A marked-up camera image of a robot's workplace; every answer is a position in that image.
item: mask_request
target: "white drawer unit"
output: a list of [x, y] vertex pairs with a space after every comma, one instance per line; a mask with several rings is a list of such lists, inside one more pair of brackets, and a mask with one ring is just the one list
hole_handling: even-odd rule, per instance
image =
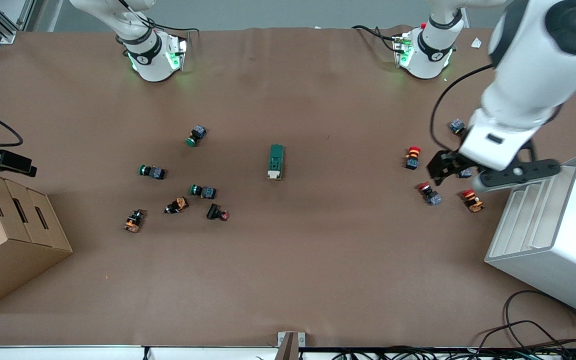
[[576, 308], [576, 157], [513, 189], [485, 261]]

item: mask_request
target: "white robot link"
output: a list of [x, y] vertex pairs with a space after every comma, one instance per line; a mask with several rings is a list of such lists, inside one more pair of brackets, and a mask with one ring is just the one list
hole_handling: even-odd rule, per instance
[[77, 9], [108, 25], [128, 50], [132, 68], [147, 82], [166, 80], [181, 70], [186, 40], [155, 28], [143, 13], [155, 0], [70, 0]]
[[432, 79], [448, 66], [453, 45], [464, 29], [462, 7], [497, 7], [506, 0], [426, 0], [430, 17], [425, 27], [405, 32], [393, 45], [400, 68], [420, 79]]
[[[479, 191], [560, 171], [556, 160], [537, 160], [531, 138], [576, 92], [576, 0], [514, 0], [493, 30], [488, 53], [494, 81], [459, 150], [439, 151], [429, 163], [435, 183], [472, 166], [484, 170], [473, 180]], [[522, 149], [530, 150], [530, 162], [519, 161]]]

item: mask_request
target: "brown tabletop surface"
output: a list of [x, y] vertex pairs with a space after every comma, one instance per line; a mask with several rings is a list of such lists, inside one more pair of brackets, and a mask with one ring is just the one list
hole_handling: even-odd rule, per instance
[[[471, 214], [458, 196], [469, 180], [437, 187], [436, 207], [416, 186], [438, 150], [432, 105], [487, 63], [489, 34], [464, 30], [450, 66], [418, 80], [357, 30], [201, 32], [190, 71], [159, 83], [130, 69], [110, 32], [18, 34], [0, 48], [0, 118], [38, 173], [5, 175], [50, 194], [74, 254], [0, 300], [0, 345], [263, 346], [285, 330], [309, 346], [478, 344], [503, 324], [506, 298], [530, 289], [483, 261], [508, 192], [479, 194], [486, 209]], [[458, 145], [448, 123], [470, 117], [493, 76], [445, 98], [443, 141]], [[197, 124], [208, 135], [190, 148]], [[281, 182], [266, 178], [276, 143]], [[576, 94], [535, 143], [542, 158], [576, 156]], [[416, 171], [402, 166], [409, 146], [421, 148]], [[169, 175], [139, 176], [142, 164]], [[211, 201], [189, 196], [192, 184], [215, 187], [230, 219], [208, 221]], [[164, 214], [180, 196], [190, 207]], [[146, 221], [131, 234], [122, 226], [138, 208]], [[576, 338], [566, 310], [522, 296], [512, 321]], [[487, 345], [514, 344], [499, 333]]]

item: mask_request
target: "green connector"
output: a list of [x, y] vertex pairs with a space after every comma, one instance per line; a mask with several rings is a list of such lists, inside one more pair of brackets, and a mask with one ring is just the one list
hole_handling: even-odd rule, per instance
[[278, 143], [270, 145], [268, 157], [268, 179], [281, 180], [284, 171], [284, 146]]

